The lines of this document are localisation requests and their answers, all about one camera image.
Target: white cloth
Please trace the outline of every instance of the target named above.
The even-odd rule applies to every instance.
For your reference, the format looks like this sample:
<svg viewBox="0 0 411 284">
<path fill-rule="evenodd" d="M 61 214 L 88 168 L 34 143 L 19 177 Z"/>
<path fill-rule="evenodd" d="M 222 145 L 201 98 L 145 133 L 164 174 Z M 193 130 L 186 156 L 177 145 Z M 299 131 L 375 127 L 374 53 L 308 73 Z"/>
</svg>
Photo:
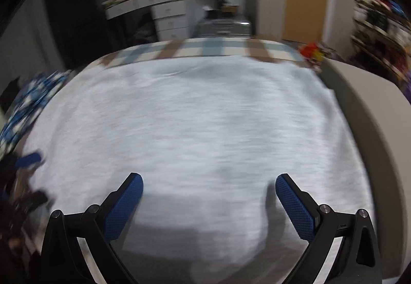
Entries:
<svg viewBox="0 0 411 284">
<path fill-rule="evenodd" d="M 45 163 L 32 187 L 65 214 L 142 175 L 142 201 L 114 242 L 140 284 L 284 279 L 307 243 L 275 197 L 281 173 L 335 211 L 373 213 L 333 91 L 291 63 L 232 56 L 86 69 L 38 118 L 25 152 L 36 149 Z"/>
</svg>

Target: checkered bedsheet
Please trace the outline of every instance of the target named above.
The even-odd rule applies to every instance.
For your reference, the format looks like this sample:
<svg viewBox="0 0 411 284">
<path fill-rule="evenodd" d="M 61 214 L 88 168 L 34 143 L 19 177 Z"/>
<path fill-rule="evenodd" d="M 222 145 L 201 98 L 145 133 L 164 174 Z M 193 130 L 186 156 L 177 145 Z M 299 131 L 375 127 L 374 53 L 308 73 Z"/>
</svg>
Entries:
<svg viewBox="0 0 411 284">
<path fill-rule="evenodd" d="M 101 57 L 87 68 L 96 65 L 114 67 L 165 58 L 229 55 L 248 56 L 262 62 L 289 60 L 300 67 L 309 67 L 297 50 L 283 43 L 260 39 L 216 37 L 137 45 Z"/>
</svg>

